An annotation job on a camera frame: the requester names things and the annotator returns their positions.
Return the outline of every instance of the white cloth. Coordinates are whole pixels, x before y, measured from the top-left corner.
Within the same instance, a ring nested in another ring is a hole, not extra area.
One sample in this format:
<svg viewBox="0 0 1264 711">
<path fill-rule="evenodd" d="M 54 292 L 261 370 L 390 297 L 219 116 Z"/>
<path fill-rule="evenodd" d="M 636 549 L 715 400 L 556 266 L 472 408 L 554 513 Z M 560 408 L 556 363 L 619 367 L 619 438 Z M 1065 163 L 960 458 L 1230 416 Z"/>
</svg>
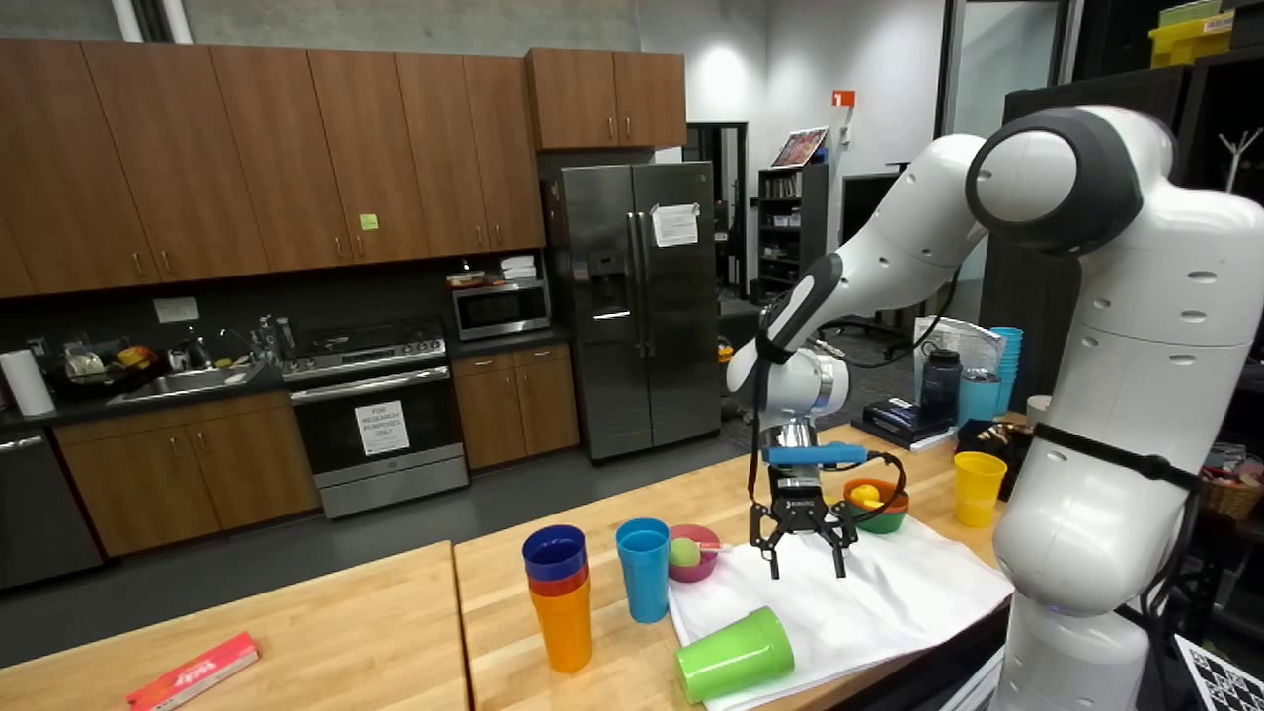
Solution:
<svg viewBox="0 0 1264 711">
<path fill-rule="evenodd" d="M 711 635 L 761 604 L 790 633 L 793 674 L 707 706 L 759 706 L 936 648 L 1013 596 L 1013 581 L 1001 569 L 911 516 L 889 536 L 863 532 L 844 554 L 843 581 L 818 532 L 784 536 L 780 562 L 784 581 L 769 581 L 761 554 L 740 546 L 718 554 L 707 581 L 673 581 L 668 587 L 678 645 Z"/>
</svg>

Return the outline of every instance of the cup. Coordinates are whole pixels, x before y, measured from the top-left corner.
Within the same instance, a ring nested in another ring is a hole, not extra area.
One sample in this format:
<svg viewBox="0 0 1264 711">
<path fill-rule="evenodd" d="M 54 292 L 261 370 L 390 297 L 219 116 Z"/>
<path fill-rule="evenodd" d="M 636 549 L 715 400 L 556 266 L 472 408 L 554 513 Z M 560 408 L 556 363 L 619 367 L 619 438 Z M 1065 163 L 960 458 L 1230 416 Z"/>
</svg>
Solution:
<svg viewBox="0 0 1264 711">
<path fill-rule="evenodd" d="M 793 648 L 769 608 L 678 648 L 676 656 L 690 700 L 735 696 L 793 670 Z"/>
<path fill-rule="evenodd" d="M 655 516 L 633 516 L 615 532 L 628 612 L 636 623 L 668 617 L 673 528 Z"/>
<path fill-rule="evenodd" d="M 594 656 L 583 532 L 572 524 L 539 528 L 527 536 L 520 562 L 551 666 L 582 670 Z"/>
<path fill-rule="evenodd" d="M 952 467 L 955 467 L 955 523 L 969 528 L 992 524 L 1001 480 L 1013 467 L 989 450 L 960 450 Z"/>
</svg>

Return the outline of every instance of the wooden table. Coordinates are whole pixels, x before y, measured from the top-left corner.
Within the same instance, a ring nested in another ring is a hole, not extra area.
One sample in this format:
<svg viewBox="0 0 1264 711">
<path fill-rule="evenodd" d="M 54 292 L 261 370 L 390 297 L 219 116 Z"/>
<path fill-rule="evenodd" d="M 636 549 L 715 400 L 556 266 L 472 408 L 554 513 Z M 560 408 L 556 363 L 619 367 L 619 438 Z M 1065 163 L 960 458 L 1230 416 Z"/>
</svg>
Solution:
<svg viewBox="0 0 1264 711">
<path fill-rule="evenodd" d="M 828 430 L 822 442 L 836 438 L 889 450 L 886 442 L 848 427 Z M 907 471 L 911 513 L 946 536 L 963 541 L 985 562 L 997 562 L 992 528 L 960 528 L 952 523 L 952 445 L 896 453 Z M 843 475 L 826 475 L 822 487 L 826 498 L 836 498 Z M 698 523 L 711 524 L 726 546 L 744 546 L 748 458 L 705 467 L 644 490 L 628 490 L 460 546 L 475 706 L 690 706 L 676 670 L 678 641 L 673 619 L 644 629 L 633 623 L 626 608 L 612 532 L 628 516 Z M 582 524 L 587 536 L 594 661 L 577 674 L 551 670 L 520 574 L 520 541 L 551 523 Z M 893 674 L 905 665 L 907 661 L 880 665 L 836 689 L 793 696 L 784 706 L 832 706 L 836 700 Z"/>
<path fill-rule="evenodd" d="M 0 670 L 0 706 L 125 706 L 125 692 L 252 633 L 264 661 L 188 706 L 468 706 L 450 546 L 427 546 L 264 596 Z"/>
</svg>

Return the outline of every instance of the refrigerator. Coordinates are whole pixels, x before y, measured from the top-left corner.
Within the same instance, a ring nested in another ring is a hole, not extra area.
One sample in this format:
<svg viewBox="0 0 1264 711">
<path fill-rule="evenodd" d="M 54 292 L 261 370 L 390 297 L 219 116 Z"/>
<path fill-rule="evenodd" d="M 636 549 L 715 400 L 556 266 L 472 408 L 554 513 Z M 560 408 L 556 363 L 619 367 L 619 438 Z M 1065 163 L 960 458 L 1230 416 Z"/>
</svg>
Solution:
<svg viewBox="0 0 1264 711">
<path fill-rule="evenodd" d="M 711 167 L 556 167 L 547 204 L 587 458 L 718 430 Z"/>
</svg>

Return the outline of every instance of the yellow cup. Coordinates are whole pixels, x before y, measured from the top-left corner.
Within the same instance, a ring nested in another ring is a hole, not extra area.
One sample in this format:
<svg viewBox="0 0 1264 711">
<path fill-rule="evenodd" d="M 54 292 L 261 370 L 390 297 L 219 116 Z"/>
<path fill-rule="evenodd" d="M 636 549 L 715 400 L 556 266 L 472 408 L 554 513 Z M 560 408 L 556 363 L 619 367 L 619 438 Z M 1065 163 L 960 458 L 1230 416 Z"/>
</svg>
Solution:
<svg viewBox="0 0 1264 711">
<path fill-rule="evenodd" d="M 960 450 L 952 462 L 955 462 L 955 523 L 969 528 L 992 524 L 1001 480 L 1013 467 L 989 450 Z"/>
</svg>

